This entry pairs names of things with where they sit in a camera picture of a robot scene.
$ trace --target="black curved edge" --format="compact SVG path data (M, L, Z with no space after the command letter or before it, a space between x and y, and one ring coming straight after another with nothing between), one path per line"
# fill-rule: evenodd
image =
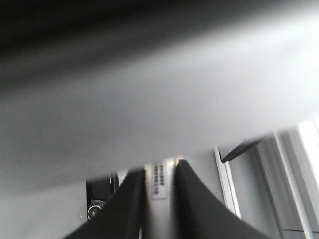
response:
M180 160L176 168L175 184L183 238L269 239L232 214L185 160Z
M143 168L130 170L102 211L66 239L138 239L145 185Z

